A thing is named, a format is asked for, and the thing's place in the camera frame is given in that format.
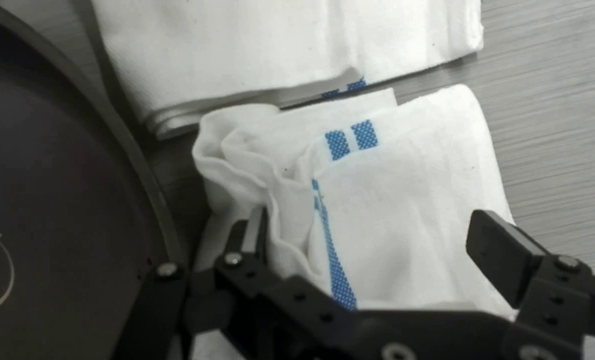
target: black mechanical arm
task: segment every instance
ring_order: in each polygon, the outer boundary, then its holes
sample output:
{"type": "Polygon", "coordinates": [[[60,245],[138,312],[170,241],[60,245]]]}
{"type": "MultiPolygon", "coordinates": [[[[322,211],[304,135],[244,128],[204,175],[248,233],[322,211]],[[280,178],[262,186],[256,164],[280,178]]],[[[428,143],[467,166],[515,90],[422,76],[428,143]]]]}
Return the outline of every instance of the black mechanical arm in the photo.
{"type": "Polygon", "coordinates": [[[232,227],[216,266],[188,274],[162,264],[144,281],[114,360],[164,360],[172,337],[222,330],[256,360],[577,360],[595,335],[595,276],[553,256],[493,211],[471,216],[467,254],[517,308],[485,312],[350,312],[304,278],[266,266],[266,214],[232,227]]]}

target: towel fold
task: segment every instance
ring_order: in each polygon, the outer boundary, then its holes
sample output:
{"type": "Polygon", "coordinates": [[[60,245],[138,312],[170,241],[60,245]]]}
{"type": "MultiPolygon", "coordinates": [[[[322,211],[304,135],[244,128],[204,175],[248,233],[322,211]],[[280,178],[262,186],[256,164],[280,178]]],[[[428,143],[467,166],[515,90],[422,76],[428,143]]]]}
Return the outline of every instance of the towel fold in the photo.
{"type": "MultiPolygon", "coordinates": [[[[513,310],[465,254],[475,207],[513,219],[491,135],[465,85],[396,106],[392,92],[294,112],[238,106],[208,114],[194,145],[214,224],[270,209],[270,264],[344,306],[513,310]]],[[[224,346],[206,335],[210,353],[224,346]]]]}
{"type": "Polygon", "coordinates": [[[94,0],[138,118],[168,137],[244,99],[280,108],[481,47],[479,0],[94,0]]]}

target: blue stripe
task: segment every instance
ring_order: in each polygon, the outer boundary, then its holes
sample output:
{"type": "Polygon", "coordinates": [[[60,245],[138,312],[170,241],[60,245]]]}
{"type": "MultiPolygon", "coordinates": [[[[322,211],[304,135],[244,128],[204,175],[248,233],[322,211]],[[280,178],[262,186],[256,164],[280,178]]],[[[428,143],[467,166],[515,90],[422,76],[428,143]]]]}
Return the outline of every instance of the blue stripe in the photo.
{"type": "Polygon", "coordinates": [[[352,150],[350,150],[350,143],[346,139],[346,134],[336,130],[336,131],[328,131],[326,134],[326,139],[330,143],[330,150],[332,150],[332,157],[334,159],[340,159],[344,155],[348,155],[352,150]]]}
{"type": "Polygon", "coordinates": [[[366,85],[368,85],[366,80],[360,78],[358,81],[352,81],[352,83],[346,88],[346,92],[360,92],[360,90],[364,90],[366,85]]]}
{"type": "Polygon", "coordinates": [[[330,211],[324,203],[320,183],[318,183],[318,179],[314,179],[312,183],[316,189],[316,203],[318,203],[316,209],[318,209],[322,226],[324,226],[326,250],[330,256],[332,293],[348,310],[358,310],[358,300],[356,300],[354,288],[344,272],[344,266],[342,266],[338,250],[336,250],[334,231],[332,231],[332,224],[330,224],[330,211]]]}
{"type": "Polygon", "coordinates": [[[358,145],[362,150],[378,145],[378,134],[376,134],[374,121],[366,119],[366,121],[354,124],[352,128],[354,128],[358,145]]]}

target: bolt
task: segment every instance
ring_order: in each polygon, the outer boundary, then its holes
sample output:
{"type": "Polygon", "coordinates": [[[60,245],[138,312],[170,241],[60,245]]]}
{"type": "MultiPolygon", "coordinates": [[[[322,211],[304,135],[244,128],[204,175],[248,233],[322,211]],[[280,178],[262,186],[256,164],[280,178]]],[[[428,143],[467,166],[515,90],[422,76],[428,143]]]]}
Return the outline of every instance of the bolt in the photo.
{"type": "Polygon", "coordinates": [[[230,268],[236,268],[242,264],[242,254],[240,252],[230,252],[224,256],[224,264],[230,268]]]}
{"type": "Polygon", "coordinates": [[[579,269],[581,262],[573,256],[557,256],[557,266],[569,272],[579,269]]]}
{"type": "Polygon", "coordinates": [[[527,344],[519,347],[519,358],[521,360],[557,360],[557,356],[553,356],[553,352],[527,344]]]}
{"type": "Polygon", "coordinates": [[[178,274],[178,264],[164,262],[158,266],[156,274],[158,274],[158,278],[172,278],[174,274],[178,274]]]}
{"type": "Polygon", "coordinates": [[[416,352],[404,344],[388,344],[382,347],[382,360],[416,360],[416,352]]]}

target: gray surface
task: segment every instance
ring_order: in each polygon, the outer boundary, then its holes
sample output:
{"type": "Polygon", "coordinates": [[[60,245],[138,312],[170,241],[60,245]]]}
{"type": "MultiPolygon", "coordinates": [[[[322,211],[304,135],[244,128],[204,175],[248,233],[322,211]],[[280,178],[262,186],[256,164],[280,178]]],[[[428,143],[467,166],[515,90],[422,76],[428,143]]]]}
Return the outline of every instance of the gray surface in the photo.
{"type": "MultiPolygon", "coordinates": [[[[104,90],[88,0],[0,3],[104,90]]],[[[448,83],[469,83],[489,119],[519,226],[553,252],[595,266],[595,0],[489,0],[483,22],[481,53],[388,85],[406,102],[448,83]]],[[[180,169],[164,168],[176,179],[180,169]]]]}

